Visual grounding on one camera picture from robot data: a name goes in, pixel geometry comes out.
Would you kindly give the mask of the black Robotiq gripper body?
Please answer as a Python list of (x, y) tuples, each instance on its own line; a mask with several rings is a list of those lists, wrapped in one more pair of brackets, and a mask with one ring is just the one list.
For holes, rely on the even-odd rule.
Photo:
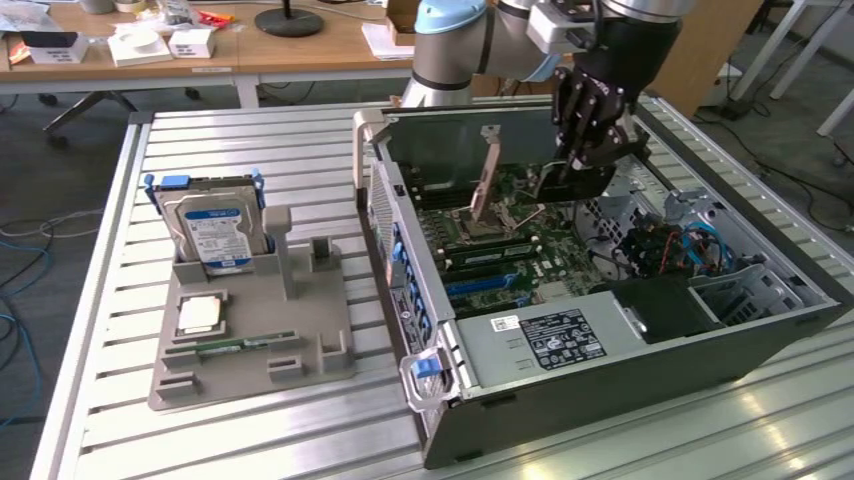
[(570, 42), (584, 48), (574, 54), (572, 106), (594, 95), (622, 91), (623, 102), (636, 103), (655, 79), (680, 33), (680, 21), (652, 23), (628, 17), (570, 28)]

